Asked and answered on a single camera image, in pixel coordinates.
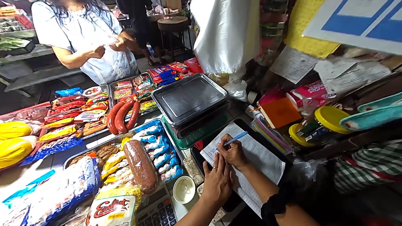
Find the brand logo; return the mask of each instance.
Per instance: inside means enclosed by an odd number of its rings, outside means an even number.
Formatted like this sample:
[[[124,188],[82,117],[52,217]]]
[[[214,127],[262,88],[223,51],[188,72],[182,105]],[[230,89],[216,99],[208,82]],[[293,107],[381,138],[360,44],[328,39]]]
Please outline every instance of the brand logo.
[[[112,203],[109,201],[102,202],[96,207],[96,212],[94,213],[94,218],[103,217],[115,210],[117,210],[117,205],[121,205],[120,209],[127,210],[125,206],[128,205],[129,200],[123,199],[119,201],[118,199],[114,199]]]

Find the counter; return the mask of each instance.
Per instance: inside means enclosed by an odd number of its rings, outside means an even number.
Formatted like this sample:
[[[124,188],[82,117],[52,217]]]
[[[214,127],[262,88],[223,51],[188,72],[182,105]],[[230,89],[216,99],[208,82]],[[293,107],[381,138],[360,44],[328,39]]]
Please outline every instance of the counter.
[[[234,102],[232,102],[232,107],[229,109],[229,111],[226,112],[228,121],[230,122],[234,119],[240,118],[243,121],[245,121],[247,124],[249,124],[252,119],[246,115],[242,110],[240,110],[239,107],[236,106]],[[138,118],[137,125],[142,125],[144,123],[150,122],[156,118],[161,118],[162,114],[161,112],[154,111],[151,113],[148,113],[142,117]],[[8,170],[5,170],[3,172],[0,172],[0,200],[3,201],[7,197],[9,197],[11,194],[13,194],[15,191],[21,189],[23,186],[26,184],[30,183],[34,179],[42,176],[43,174],[47,173],[49,170],[62,170],[64,162],[71,156],[80,153],[88,148],[93,148],[97,146],[98,144],[101,144],[107,140],[112,139],[116,135],[111,134],[110,132],[105,132],[102,134],[99,134],[97,136],[91,137],[89,139],[84,140],[84,145],[82,146],[77,146],[71,149],[68,149],[63,152],[59,152],[56,154],[53,154],[45,159],[41,159],[33,164],[22,166],[22,167],[16,167],[16,168],[11,168]],[[187,157],[190,155],[189,150],[182,150],[182,154],[184,157]],[[181,219],[198,201],[198,195],[195,194],[194,198],[191,200],[191,202],[187,204],[180,204],[178,203],[173,195],[172,195],[172,187],[168,187],[171,199],[173,202],[173,206],[176,210],[177,214],[177,219]],[[221,221],[215,223],[215,224],[210,224],[211,226],[227,226],[232,219],[245,207],[245,203],[242,202],[233,212],[226,214],[222,218]]]

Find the small white cup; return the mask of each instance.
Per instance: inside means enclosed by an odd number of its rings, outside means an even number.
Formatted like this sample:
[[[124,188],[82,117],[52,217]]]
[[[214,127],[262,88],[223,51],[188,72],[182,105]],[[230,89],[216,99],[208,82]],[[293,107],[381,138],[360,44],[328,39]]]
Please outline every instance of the small white cup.
[[[173,197],[181,204],[189,203],[195,194],[195,183],[189,176],[182,176],[174,183]]]

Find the yellow lid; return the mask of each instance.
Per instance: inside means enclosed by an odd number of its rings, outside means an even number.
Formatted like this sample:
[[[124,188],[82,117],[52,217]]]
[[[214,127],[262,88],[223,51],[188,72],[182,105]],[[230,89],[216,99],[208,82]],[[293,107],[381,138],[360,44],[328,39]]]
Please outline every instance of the yellow lid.
[[[315,144],[311,142],[307,142],[305,138],[299,136],[296,134],[296,127],[298,124],[294,124],[293,126],[289,127],[289,134],[292,137],[294,141],[296,141],[298,144],[305,146],[305,147],[314,147]]]
[[[350,116],[348,113],[331,106],[318,108],[314,113],[316,119],[326,128],[340,134],[350,134],[352,131],[342,128],[341,119]]]

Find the stainless steel tray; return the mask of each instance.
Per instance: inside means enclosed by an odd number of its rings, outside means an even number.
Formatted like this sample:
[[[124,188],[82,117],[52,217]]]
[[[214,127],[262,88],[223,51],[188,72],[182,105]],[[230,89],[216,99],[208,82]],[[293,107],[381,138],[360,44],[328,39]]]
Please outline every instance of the stainless steel tray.
[[[108,86],[108,85],[100,85],[99,87],[101,87],[102,91],[103,91],[103,92],[106,92],[106,93],[109,95],[109,98],[110,98],[109,86]],[[93,134],[89,134],[88,136],[84,136],[84,137],[82,137],[81,139],[85,140],[85,139],[91,138],[91,137],[93,137],[93,136],[99,135],[99,134],[101,134],[101,133],[103,133],[103,132],[106,132],[106,131],[108,131],[108,130],[109,130],[109,129],[106,128],[106,129],[97,131],[97,132],[95,132],[95,133],[93,133]]]
[[[150,74],[149,74],[148,72],[144,72],[144,73],[138,74],[138,75],[136,75],[136,76],[133,76],[133,77],[130,77],[130,78],[125,78],[125,79],[122,79],[122,80],[119,80],[119,81],[116,81],[116,82],[113,82],[113,83],[109,84],[108,88],[109,88],[109,92],[110,92],[110,95],[109,95],[109,107],[110,107],[110,109],[112,109],[113,106],[114,106],[115,104],[117,104],[117,102],[118,102],[117,100],[115,100],[115,99],[113,98],[114,93],[115,93],[115,91],[116,91],[117,83],[118,83],[118,82],[125,82],[125,81],[132,81],[133,79],[135,79],[136,77],[138,77],[138,76],[140,76],[140,75],[147,75],[148,78],[151,80],[151,82],[152,82],[152,83],[154,82],[153,79],[151,78]],[[143,112],[143,113],[140,114],[140,116],[141,116],[141,115],[145,115],[145,114],[147,114],[147,113],[149,113],[149,112],[153,112],[153,111]]]
[[[227,99],[229,95],[208,76],[197,73],[154,90],[151,96],[168,123],[180,125]]]
[[[160,121],[160,122],[162,123],[162,120],[161,120],[161,119],[154,119],[154,120],[152,120],[152,121],[155,121],[155,120],[158,120],[158,121]],[[110,139],[110,140],[108,140],[108,141],[106,141],[106,142],[103,142],[102,144],[99,144],[99,145],[97,145],[97,146],[95,146],[95,147],[93,147],[93,148],[89,148],[89,149],[87,149],[87,150],[85,150],[85,151],[83,151],[83,152],[80,152],[80,153],[78,153],[78,154],[76,154],[76,155],[71,156],[70,158],[68,158],[68,159],[64,162],[64,164],[63,164],[63,169],[66,169],[67,166],[70,164],[70,162],[71,162],[74,158],[76,158],[76,157],[78,157],[78,156],[80,156],[80,155],[83,155],[83,154],[85,154],[85,153],[87,153],[87,152],[89,152],[89,151],[97,152],[97,151],[99,151],[99,149],[101,149],[103,146],[106,146],[106,145],[109,145],[109,144],[113,144],[113,143],[121,143],[121,141],[123,140],[123,138],[125,138],[125,137],[129,137],[129,138],[133,137],[133,135],[136,134],[136,132],[134,131],[136,128],[131,129],[128,133],[121,134],[121,135],[119,135],[119,136],[117,136],[117,137],[114,137],[114,138],[112,138],[112,139]],[[178,151],[178,149],[177,149],[177,147],[175,146],[175,144],[174,144],[172,138],[170,137],[169,133],[166,132],[165,126],[164,126],[164,129],[165,129],[164,133],[166,133],[166,135],[168,136],[170,142],[173,144],[174,149],[176,150],[176,153],[177,153],[177,155],[178,155],[178,160],[180,161],[180,162],[179,162],[179,165],[183,168],[183,156],[182,156],[181,153]]]

